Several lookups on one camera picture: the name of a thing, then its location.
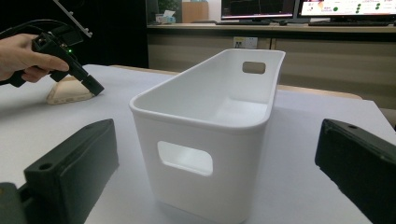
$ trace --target black block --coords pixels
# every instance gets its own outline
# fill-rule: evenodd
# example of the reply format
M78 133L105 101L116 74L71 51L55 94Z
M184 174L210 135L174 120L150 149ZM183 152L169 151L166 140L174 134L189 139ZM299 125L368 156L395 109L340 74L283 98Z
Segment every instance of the black block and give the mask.
M374 224L396 223L396 146L325 119L315 163Z

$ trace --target box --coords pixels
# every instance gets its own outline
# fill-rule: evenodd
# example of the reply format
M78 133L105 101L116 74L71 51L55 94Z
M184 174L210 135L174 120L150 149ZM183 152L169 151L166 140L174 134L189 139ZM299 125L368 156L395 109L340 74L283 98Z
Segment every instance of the box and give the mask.
M218 223L248 217L284 56L227 49L131 100L159 201Z

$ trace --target screw hole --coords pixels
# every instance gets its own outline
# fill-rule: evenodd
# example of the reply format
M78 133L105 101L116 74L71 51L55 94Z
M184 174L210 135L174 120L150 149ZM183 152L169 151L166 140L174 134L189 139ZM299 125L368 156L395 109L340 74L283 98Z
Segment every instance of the screw hole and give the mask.
M51 163L44 163L38 167L39 170L48 170L52 166Z

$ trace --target wall outlet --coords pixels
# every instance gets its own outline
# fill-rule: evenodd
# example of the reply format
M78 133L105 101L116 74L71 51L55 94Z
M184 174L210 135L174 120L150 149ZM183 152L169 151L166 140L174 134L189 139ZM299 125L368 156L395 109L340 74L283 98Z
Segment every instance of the wall outlet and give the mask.
M233 47L235 49L256 49L257 41L257 37L235 36L233 38Z
M257 37L246 37L245 38L245 49L256 49L257 48Z
M245 38L240 36L235 36L233 38L233 47L235 49L244 49L245 48Z

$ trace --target dark background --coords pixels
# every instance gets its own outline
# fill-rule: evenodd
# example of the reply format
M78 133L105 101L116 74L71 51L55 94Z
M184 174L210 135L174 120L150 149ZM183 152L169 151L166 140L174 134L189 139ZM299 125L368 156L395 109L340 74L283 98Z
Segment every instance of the dark background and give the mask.
M3 0L0 31L23 22L52 19L74 24L52 0ZM92 38L72 47L81 64L149 67L146 0L61 0Z

